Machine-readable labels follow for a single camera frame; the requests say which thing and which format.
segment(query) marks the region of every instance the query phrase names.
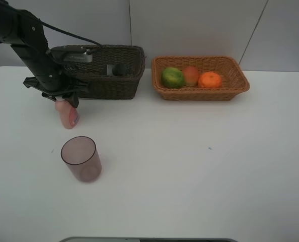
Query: transparent cup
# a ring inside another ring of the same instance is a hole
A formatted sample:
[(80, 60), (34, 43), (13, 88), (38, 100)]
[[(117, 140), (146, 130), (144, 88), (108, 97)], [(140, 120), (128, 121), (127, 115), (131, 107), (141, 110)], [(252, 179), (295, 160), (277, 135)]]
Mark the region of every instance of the transparent cup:
[(101, 172), (101, 163), (95, 142), (86, 136), (68, 140), (61, 149), (61, 158), (75, 178), (81, 182), (93, 182)]

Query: pink bottle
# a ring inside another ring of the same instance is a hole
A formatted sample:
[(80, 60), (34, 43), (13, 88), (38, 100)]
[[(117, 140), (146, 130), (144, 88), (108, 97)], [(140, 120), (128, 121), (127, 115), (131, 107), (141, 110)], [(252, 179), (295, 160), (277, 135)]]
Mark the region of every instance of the pink bottle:
[(60, 114), (62, 125), (66, 129), (72, 129), (79, 121), (77, 110), (61, 97), (56, 97), (55, 109)]

